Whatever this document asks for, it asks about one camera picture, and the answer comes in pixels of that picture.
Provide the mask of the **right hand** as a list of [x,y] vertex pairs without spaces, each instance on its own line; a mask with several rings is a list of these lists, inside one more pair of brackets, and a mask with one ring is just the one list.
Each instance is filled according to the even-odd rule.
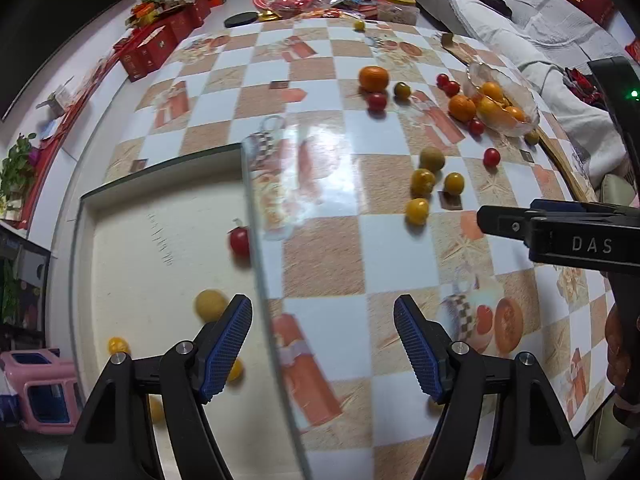
[[615,388],[615,404],[639,414],[639,318],[631,318],[627,308],[614,304],[605,323],[608,345],[606,377]]

